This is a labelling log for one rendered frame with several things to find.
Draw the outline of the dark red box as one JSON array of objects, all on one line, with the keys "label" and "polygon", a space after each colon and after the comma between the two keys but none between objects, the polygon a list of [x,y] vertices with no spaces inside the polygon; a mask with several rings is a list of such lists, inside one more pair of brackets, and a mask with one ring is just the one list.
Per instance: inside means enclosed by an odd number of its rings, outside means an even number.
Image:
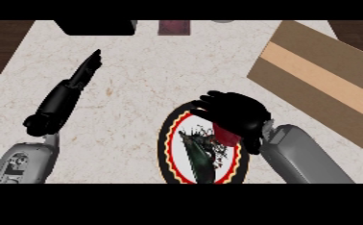
[{"label": "dark red box", "polygon": [[190,34],[190,21],[160,20],[157,34],[160,36],[187,36]]}]

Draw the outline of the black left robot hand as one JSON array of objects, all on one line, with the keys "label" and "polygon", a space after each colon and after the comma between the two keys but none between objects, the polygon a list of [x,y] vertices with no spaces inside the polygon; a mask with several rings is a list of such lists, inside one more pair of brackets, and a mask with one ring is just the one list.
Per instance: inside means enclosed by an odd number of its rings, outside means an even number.
[{"label": "black left robot hand", "polygon": [[21,125],[30,136],[41,137],[58,131],[73,111],[94,71],[100,66],[100,50],[95,50],[80,63],[70,78],[61,80],[54,86],[36,112],[24,118]]}]

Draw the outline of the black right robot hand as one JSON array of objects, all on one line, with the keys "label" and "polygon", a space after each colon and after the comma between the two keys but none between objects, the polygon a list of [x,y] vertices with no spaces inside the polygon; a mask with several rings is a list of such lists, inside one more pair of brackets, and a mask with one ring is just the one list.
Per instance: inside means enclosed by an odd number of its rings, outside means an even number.
[{"label": "black right robot hand", "polygon": [[250,97],[210,90],[191,102],[190,113],[237,135],[246,152],[259,154],[262,127],[271,120],[265,106]]}]

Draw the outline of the black rimmed printed plate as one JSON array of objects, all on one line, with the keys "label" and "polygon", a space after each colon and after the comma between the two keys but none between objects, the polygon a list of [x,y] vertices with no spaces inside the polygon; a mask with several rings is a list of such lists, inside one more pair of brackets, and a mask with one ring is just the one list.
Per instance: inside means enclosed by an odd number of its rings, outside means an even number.
[{"label": "black rimmed printed plate", "polygon": [[225,146],[212,123],[182,104],[166,116],[157,138],[157,161],[168,184],[240,184],[249,155],[237,142]]}]

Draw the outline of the red pear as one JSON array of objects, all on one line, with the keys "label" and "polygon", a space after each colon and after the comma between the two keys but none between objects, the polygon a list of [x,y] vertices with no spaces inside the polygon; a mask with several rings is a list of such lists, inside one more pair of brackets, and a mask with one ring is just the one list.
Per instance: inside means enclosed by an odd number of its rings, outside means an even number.
[{"label": "red pear", "polygon": [[216,141],[227,147],[234,147],[240,141],[240,136],[222,129],[216,124],[212,124],[213,136]]}]

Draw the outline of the brown cardboard box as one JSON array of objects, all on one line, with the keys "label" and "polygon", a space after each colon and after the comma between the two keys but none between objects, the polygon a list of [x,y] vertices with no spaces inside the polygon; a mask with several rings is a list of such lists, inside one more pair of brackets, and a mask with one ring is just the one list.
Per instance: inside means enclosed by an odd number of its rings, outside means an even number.
[{"label": "brown cardboard box", "polygon": [[363,147],[363,51],[280,22],[247,79]]}]

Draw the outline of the black appliance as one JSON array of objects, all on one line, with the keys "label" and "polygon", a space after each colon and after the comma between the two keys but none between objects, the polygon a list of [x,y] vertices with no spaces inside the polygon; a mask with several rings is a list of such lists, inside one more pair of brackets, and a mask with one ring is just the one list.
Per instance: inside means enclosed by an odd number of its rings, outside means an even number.
[{"label": "black appliance", "polygon": [[67,36],[132,36],[135,20],[57,20]]}]

